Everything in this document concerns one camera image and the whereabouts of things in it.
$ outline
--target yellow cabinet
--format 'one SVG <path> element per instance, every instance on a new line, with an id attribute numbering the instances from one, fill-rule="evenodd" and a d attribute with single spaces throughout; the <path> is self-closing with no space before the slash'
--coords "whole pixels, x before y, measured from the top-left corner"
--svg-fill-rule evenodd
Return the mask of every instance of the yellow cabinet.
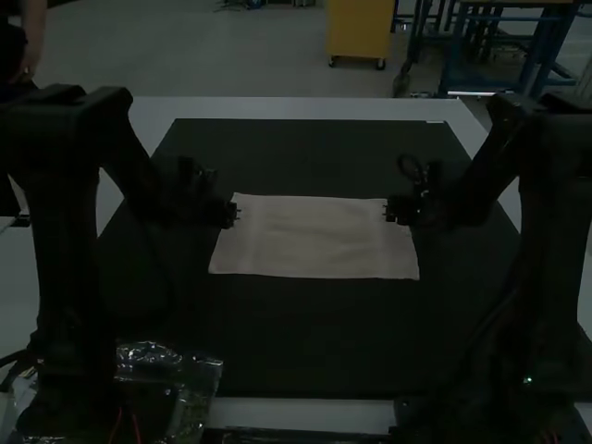
<path id="1" fill-rule="evenodd" d="M 386 59 L 395 0 L 327 0 L 329 56 Z"/>

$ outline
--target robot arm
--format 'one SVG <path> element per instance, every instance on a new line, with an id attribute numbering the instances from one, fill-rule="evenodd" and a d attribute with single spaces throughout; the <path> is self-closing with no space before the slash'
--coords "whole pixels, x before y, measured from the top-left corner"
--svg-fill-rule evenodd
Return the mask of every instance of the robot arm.
<path id="1" fill-rule="evenodd" d="M 39 279 L 38 330 L 30 352 L 40 378 L 89 378 L 97 396 L 115 372 L 113 322 L 100 298 L 96 263 L 99 168 L 118 185 L 141 222 L 232 226 L 236 205 L 216 197 L 216 175 L 188 158 L 159 174 L 128 120 L 125 89 L 86 95 L 56 85 L 0 108 L 0 165 L 24 190 Z"/>
<path id="2" fill-rule="evenodd" d="M 413 193 L 390 196 L 387 219 L 414 229 L 479 226 L 519 179 L 520 249 L 497 302 L 469 339 L 454 384 L 467 378 L 470 356 L 495 328 L 493 403 L 500 417 L 525 425 L 533 409 L 552 405 L 532 402 L 534 394 L 557 400 L 577 388 L 577 307 L 592 222 L 592 108 L 557 95 L 537 104 L 504 94 L 488 110 L 492 131 L 461 174 L 455 166 L 423 168 L 402 158 Z"/>

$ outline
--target blue metal frame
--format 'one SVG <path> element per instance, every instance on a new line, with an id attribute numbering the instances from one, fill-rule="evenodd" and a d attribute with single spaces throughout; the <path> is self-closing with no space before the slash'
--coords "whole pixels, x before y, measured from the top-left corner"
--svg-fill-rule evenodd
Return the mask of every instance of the blue metal frame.
<path id="1" fill-rule="evenodd" d="M 533 76 L 536 64 L 540 63 L 541 67 L 536 74 L 536 79 L 530 91 L 532 97 L 538 97 L 542 93 L 542 89 L 546 85 L 569 85 L 575 84 L 575 78 L 566 69 L 559 67 L 556 63 L 557 54 L 561 50 L 561 45 L 565 40 L 565 36 L 569 31 L 575 14 L 578 10 L 578 4 L 572 5 L 549 5 L 545 4 L 545 8 L 541 17 L 539 18 L 525 18 L 525 17 L 502 17 L 501 10 L 505 7 L 526 7 L 526 5 L 517 4 L 496 4 L 496 10 L 491 13 L 491 6 L 482 3 L 462 2 L 457 14 L 456 22 L 454 24 L 454 31 L 450 43 L 450 56 L 446 60 L 442 69 L 440 84 L 438 87 L 438 96 L 444 97 L 448 95 L 448 91 L 452 86 L 463 87 L 487 87 L 487 88 L 512 88 L 519 93 L 526 93 L 528 82 Z M 528 7 L 541 7 L 541 5 L 530 4 Z M 500 21 L 535 21 L 538 22 L 536 33 L 530 40 L 530 46 L 526 49 L 528 54 L 520 77 L 516 82 L 496 81 L 479 79 L 474 75 L 468 77 L 466 70 L 461 76 L 454 76 L 453 72 L 459 70 L 461 62 L 461 51 L 464 47 L 469 48 L 469 58 L 474 59 L 479 51 L 483 48 L 482 57 L 485 53 L 491 51 L 491 45 L 497 32 L 497 23 Z M 486 23 L 488 26 L 487 38 L 485 39 Z M 515 39 L 512 36 L 506 37 L 503 40 L 506 42 Z M 517 40 L 524 40 L 524 36 L 520 36 Z M 562 79 L 549 79 L 549 73 L 552 70 L 559 70 Z"/>
<path id="2" fill-rule="evenodd" d="M 567 35 L 567 31 L 578 12 L 579 4 L 553 4 L 549 3 L 504 3 L 492 2 L 482 3 L 475 1 L 462 1 L 458 14 L 454 14 L 454 5 L 456 0 L 450 0 L 448 5 L 448 17 L 444 24 L 446 30 L 454 21 L 454 31 L 452 36 L 439 34 L 439 29 L 443 19 L 443 13 L 446 9 L 446 0 L 439 0 L 438 13 L 435 21 L 426 24 L 434 16 L 430 15 L 430 9 L 434 0 L 417 0 L 415 3 L 414 20 L 411 38 L 407 49 L 407 60 L 401 68 L 399 76 L 395 79 L 394 90 L 400 91 L 395 85 L 409 79 L 409 71 L 413 63 L 417 63 L 421 53 L 423 43 L 428 42 L 450 42 L 450 56 L 446 60 L 442 69 L 438 95 L 445 96 L 450 91 L 451 86 L 487 87 L 487 88 L 512 88 L 517 92 L 526 93 L 528 82 L 533 77 L 537 64 L 541 67 L 536 74 L 535 83 L 530 95 L 537 97 L 542 88 L 546 85 L 572 85 L 576 83 L 576 77 L 567 69 L 556 63 L 556 57 L 561 49 L 561 45 Z M 503 17 L 504 7 L 524 7 L 537 8 L 543 7 L 543 14 L 540 17 Z M 398 8 L 395 9 L 395 17 L 398 15 Z M 518 22 L 536 22 L 538 26 L 534 36 L 528 35 L 508 35 L 499 30 L 501 21 Z M 517 48 L 527 53 L 524 66 L 520 77 L 515 82 L 487 80 L 478 76 L 476 73 L 468 75 L 467 69 L 464 69 L 462 76 L 456 75 L 460 70 L 462 53 L 468 55 L 469 60 L 477 58 L 485 62 L 489 59 L 494 44 L 514 44 Z M 549 78 L 549 73 L 554 71 L 559 74 L 560 79 Z"/>

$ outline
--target red wire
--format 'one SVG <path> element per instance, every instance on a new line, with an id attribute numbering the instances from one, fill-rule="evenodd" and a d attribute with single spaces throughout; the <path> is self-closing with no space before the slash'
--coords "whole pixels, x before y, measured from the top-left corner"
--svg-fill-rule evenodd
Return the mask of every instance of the red wire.
<path id="1" fill-rule="evenodd" d="M 121 411 L 121 407 L 119 407 L 119 413 L 117 414 L 117 420 L 115 421 L 115 424 L 113 425 L 113 429 L 111 430 L 111 436 L 109 437 L 109 444 L 113 443 L 113 438 L 115 437 L 117 429 L 119 428 L 119 424 L 121 423 L 121 415 L 122 414 L 123 414 L 123 412 Z"/>
<path id="2" fill-rule="evenodd" d="M 543 433 L 542 438 L 545 444 L 559 444 L 559 438 L 555 432 L 545 432 Z"/>
<path id="3" fill-rule="evenodd" d="M 142 435 L 140 434 L 140 428 L 138 427 L 138 418 L 136 418 L 134 413 L 131 414 L 131 421 L 133 421 L 133 429 L 136 432 L 136 444 L 142 444 Z"/>

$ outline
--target black cable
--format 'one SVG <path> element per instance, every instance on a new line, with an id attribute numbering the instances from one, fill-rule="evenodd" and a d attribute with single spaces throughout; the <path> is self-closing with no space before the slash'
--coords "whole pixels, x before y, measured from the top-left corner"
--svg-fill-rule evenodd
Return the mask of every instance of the black cable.
<path id="1" fill-rule="evenodd" d="M 148 314 L 120 316 L 118 322 L 118 330 L 120 333 L 122 330 L 125 330 L 123 326 L 127 325 L 133 326 L 134 329 L 154 327 L 154 324 L 161 323 L 162 321 L 166 320 L 177 306 L 178 298 L 175 283 L 170 276 L 169 270 L 167 270 L 167 266 L 165 265 L 165 261 L 163 260 L 161 253 L 158 251 L 154 236 L 150 233 L 148 226 L 144 222 L 138 220 L 138 225 L 140 226 L 140 231 L 144 237 L 145 245 L 153 259 L 154 265 L 156 268 L 158 268 L 158 271 L 165 280 L 166 302 L 164 308 L 158 308 Z"/>
<path id="2" fill-rule="evenodd" d="M 7 365 L 14 363 L 15 361 L 18 361 L 26 354 L 26 352 L 26 350 L 15 351 L 14 353 L 10 353 L 8 356 L 5 356 L 4 358 L 0 358 L 0 368 L 6 367 Z"/>
<path id="3" fill-rule="evenodd" d="M 249 9 L 249 3 L 246 0 L 224 0 L 222 5 L 214 12 L 220 11 L 237 11 Z"/>
<path id="4" fill-rule="evenodd" d="M 404 177 L 413 182 L 414 186 L 426 186 L 428 185 L 428 170 L 427 167 L 423 166 L 422 163 L 411 154 L 402 154 L 397 159 L 397 165 L 399 171 Z M 420 227 L 433 226 L 435 221 L 432 220 L 431 224 L 418 224 Z M 499 292 L 499 297 L 493 302 L 490 309 L 481 317 L 479 322 L 476 324 L 473 332 L 469 336 L 466 346 L 462 351 L 462 355 L 456 365 L 456 368 L 446 382 L 435 388 L 428 398 L 432 401 L 427 402 L 425 414 L 418 414 L 415 417 L 421 418 L 420 421 L 425 417 L 430 417 L 429 414 L 435 412 L 438 409 L 438 405 L 442 401 L 450 396 L 452 391 L 458 386 L 459 383 L 470 372 L 471 362 L 475 356 L 478 346 L 481 344 L 484 337 L 490 331 L 490 329 L 500 319 L 501 315 L 511 305 L 517 294 L 517 272 L 520 264 L 519 258 L 514 259 L 510 272 L 506 277 L 504 284 Z"/>
<path id="5" fill-rule="evenodd" d="M 415 228 L 433 228 L 446 220 L 440 201 L 434 199 L 438 195 L 439 174 L 430 170 L 431 165 L 424 166 L 411 154 L 401 154 L 397 158 L 400 173 L 413 183 L 413 196 L 400 197 L 398 204 L 404 208 L 402 213 L 406 213 L 405 224 Z"/>

